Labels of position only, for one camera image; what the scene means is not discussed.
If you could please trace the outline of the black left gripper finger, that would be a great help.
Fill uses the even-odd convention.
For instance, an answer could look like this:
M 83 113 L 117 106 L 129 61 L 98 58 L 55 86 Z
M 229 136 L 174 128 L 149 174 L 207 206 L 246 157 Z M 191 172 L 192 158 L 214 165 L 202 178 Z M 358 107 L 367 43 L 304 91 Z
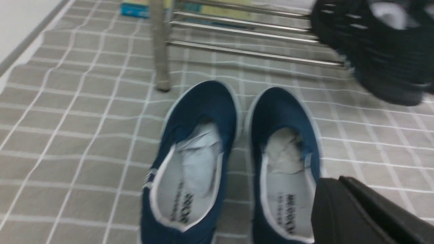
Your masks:
M 316 244 L 432 244 L 434 228 L 353 177 L 320 178 L 311 216 Z

